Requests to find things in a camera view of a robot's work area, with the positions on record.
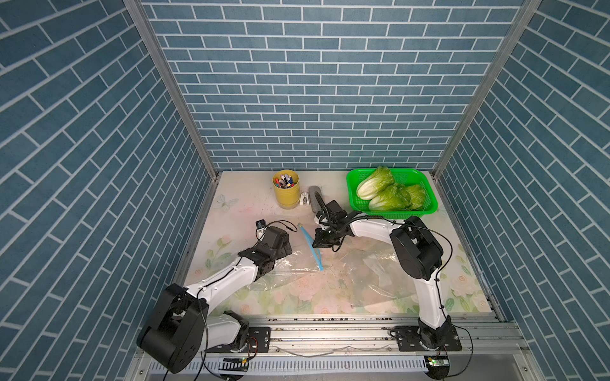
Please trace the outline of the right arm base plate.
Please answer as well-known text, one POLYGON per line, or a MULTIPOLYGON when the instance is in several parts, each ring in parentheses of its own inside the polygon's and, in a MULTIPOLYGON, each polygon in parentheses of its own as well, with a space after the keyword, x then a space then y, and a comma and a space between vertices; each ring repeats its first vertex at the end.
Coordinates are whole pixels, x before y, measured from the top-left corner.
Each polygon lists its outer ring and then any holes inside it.
POLYGON ((459 352, 462 343, 456 328, 446 323, 438 329, 426 325, 398 325, 389 330, 389 335, 400 352, 459 352))

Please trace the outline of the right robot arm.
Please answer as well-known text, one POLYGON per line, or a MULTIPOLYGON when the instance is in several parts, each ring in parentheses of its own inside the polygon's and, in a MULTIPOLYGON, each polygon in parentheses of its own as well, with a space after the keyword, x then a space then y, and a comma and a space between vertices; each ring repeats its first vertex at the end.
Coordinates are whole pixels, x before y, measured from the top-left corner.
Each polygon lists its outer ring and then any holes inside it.
POLYGON ((444 346, 451 336, 451 318, 441 297, 438 272, 443 266, 443 247, 416 216, 397 222, 358 211, 346 212, 333 200, 315 213, 319 227, 312 246, 338 249, 346 237, 363 237, 390 244, 401 268, 414 279, 419 301, 419 338, 431 350, 444 346))

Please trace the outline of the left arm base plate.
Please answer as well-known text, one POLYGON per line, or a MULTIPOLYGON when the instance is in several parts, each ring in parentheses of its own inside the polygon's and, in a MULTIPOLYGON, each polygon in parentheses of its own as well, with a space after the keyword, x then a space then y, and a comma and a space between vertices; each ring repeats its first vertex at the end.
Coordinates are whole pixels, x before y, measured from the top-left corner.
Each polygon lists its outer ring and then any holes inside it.
POLYGON ((271 328, 268 326, 249 327, 246 333, 238 336, 230 344, 220 344, 207 349, 207 353, 267 353, 269 351, 271 328))

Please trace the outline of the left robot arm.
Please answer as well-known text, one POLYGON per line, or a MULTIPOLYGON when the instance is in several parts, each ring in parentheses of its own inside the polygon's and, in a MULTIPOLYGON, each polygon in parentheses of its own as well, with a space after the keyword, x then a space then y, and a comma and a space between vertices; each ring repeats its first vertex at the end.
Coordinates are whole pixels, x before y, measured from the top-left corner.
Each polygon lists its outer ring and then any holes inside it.
POLYGON ((174 374, 207 349, 243 350, 249 340, 249 322, 233 311, 217 317, 210 313, 291 254, 289 234, 268 227, 253 247, 239 252, 236 260, 213 276, 187 287, 169 285, 141 328, 137 346, 174 374))

